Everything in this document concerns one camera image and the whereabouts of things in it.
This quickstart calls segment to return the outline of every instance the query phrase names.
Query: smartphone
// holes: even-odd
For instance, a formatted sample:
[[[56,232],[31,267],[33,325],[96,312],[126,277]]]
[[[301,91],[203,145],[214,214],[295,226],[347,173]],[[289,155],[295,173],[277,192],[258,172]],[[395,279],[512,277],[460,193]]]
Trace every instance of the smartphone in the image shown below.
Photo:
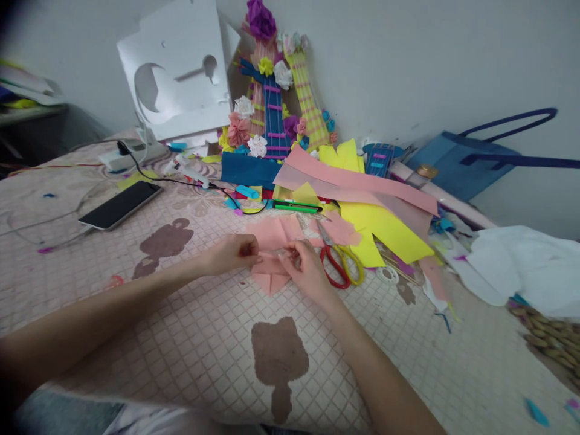
[[[137,181],[117,196],[81,217],[79,222],[98,230],[111,231],[162,190],[163,188],[158,185]]]

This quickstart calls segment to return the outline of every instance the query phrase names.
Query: purple paper flower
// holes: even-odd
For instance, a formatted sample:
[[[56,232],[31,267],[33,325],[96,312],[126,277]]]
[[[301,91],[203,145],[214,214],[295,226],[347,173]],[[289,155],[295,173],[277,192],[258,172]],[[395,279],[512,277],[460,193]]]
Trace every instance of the purple paper flower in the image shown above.
[[[298,131],[298,118],[296,115],[291,115],[284,119],[284,133],[291,139],[292,142],[296,140],[296,133]]]
[[[262,0],[248,1],[248,22],[256,39],[268,41],[276,34],[276,20]]]

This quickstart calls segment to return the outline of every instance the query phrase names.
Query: yellow paper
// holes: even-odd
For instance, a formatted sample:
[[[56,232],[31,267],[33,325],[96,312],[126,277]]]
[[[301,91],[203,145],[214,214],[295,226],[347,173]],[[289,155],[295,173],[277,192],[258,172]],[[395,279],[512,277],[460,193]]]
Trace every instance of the yellow paper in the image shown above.
[[[385,261],[375,245],[373,233],[368,228],[357,230],[357,232],[361,233],[362,238],[357,246],[350,246],[352,253],[359,258],[364,267],[385,267]]]
[[[276,184],[274,186],[274,193],[272,194],[272,199],[276,199],[278,201],[292,199],[292,190],[286,189],[285,187]]]
[[[330,204],[322,204],[322,214],[328,217],[328,213],[330,211],[338,211],[340,213],[340,208],[338,208],[338,206],[336,204],[334,204],[334,202],[331,202]]]
[[[322,205],[318,196],[316,196],[314,189],[310,186],[310,183],[307,182],[292,192],[292,198],[295,202],[302,202],[304,204],[316,206]]]
[[[258,195],[260,195],[260,197],[255,201],[261,201],[262,200],[262,186],[248,186],[248,187],[251,189],[254,189],[258,193]]]
[[[366,228],[401,260],[411,264],[433,250],[401,220],[384,207],[358,202],[340,202],[342,217],[355,229]]]
[[[220,156],[219,154],[205,156],[205,157],[203,157],[203,159],[201,159],[201,161],[204,163],[215,163],[215,162],[222,161],[222,156]]]
[[[334,151],[334,147],[322,145],[318,148],[318,155],[320,156],[320,161],[322,163],[334,167],[342,167],[338,160],[337,152]]]
[[[358,155],[356,154],[356,142],[354,139],[341,143],[337,148],[337,156],[342,169],[359,172]]]
[[[143,173],[151,178],[157,178],[157,174],[153,171],[144,170]],[[129,187],[131,187],[132,185],[134,185],[137,181],[151,182],[151,180],[149,178],[146,178],[143,175],[141,175],[140,173],[135,172],[130,177],[125,178],[125,179],[117,182],[117,187],[122,192],[123,190],[126,190]]]

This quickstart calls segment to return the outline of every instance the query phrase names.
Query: paper flower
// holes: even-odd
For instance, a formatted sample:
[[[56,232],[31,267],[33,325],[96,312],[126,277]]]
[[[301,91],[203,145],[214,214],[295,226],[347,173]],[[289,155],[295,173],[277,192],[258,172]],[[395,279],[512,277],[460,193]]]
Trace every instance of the paper flower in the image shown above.
[[[266,145],[268,141],[262,136],[254,136],[248,141],[248,146],[250,147],[250,152],[248,155],[252,157],[264,157],[266,155]]]
[[[238,148],[245,144],[250,138],[250,120],[240,119],[237,112],[230,113],[230,128],[228,129],[228,139],[230,146]]]
[[[294,52],[294,39],[290,35],[284,35],[284,52],[290,55]]]
[[[296,125],[298,125],[298,118],[296,115],[291,115],[284,120],[284,133],[291,141],[296,139]]]
[[[299,135],[306,134],[306,118],[300,118],[300,121],[298,122],[296,133],[298,133]]]
[[[284,34],[282,30],[279,30],[278,35],[276,35],[276,48],[280,53],[284,52]]]
[[[256,39],[269,41],[276,34],[276,20],[262,0],[248,1],[248,23]]]
[[[276,63],[276,66],[274,67],[274,76],[276,77],[276,83],[278,83],[285,91],[290,89],[290,86],[294,84],[292,71],[288,69],[283,60]]]
[[[294,32],[294,34],[292,35],[292,41],[294,41],[295,50],[302,48],[302,38],[300,37],[300,33]]]
[[[240,119],[250,118],[254,114],[254,106],[252,102],[245,95],[236,100],[236,107],[234,112],[240,115]]]
[[[268,77],[274,73],[274,64],[267,57],[263,57],[260,59],[260,63],[258,63],[258,69],[260,69],[260,74]]]

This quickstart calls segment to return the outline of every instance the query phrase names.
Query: table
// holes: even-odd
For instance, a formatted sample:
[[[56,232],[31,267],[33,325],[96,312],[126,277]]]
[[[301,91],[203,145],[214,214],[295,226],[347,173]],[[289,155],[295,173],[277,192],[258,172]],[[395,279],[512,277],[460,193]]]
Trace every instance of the table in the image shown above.
[[[114,147],[85,147],[51,163],[94,163]],[[160,173],[165,161],[152,167]],[[207,177],[219,177],[218,164],[193,164]],[[11,221],[19,226],[42,221],[73,210],[107,176],[104,167],[29,171],[0,182],[0,208],[12,211]],[[224,233],[243,232],[247,223],[280,213],[240,217],[215,192],[173,183],[163,187],[161,195],[116,230],[93,232],[48,254],[38,254],[38,246],[14,234],[0,237],[0,332],[131,280],[148,256],[140,243],[177,218],[188,221],[186,229],[193,235],[180,254],[160,258],[158,269],[191,257]],[[113,182],[102,182],[81,212],[115,189]],[[57,197],[43,198],[44,193]],[[300,216],[304,229],[310,218]],[[75,220],[70,215],[23,234],[31,240],[66,240],[79,231]],[[539,406],[552,430],[577,433],[577,423],[563,409],[573,394],[528,352],[520,337],[524,327],[505,308],[477,299],[452,274],[445,272],[444,281],[461,319],[449,318],[451,334],[418,288],[385,285],[373,272],[363,285],[340,296],[449,433],[543,433],[523,397]],[[291,411],[279,425],[369,432],[355,379],[324,314],[291,283],[273,297],[264,296],[248,271],[186,286],[47,388],[97,399],[206,407],[222,422],[273,424],[274,387],[256,375],[252,329],[282,319],[295,325],[308,367],[288,382]]]

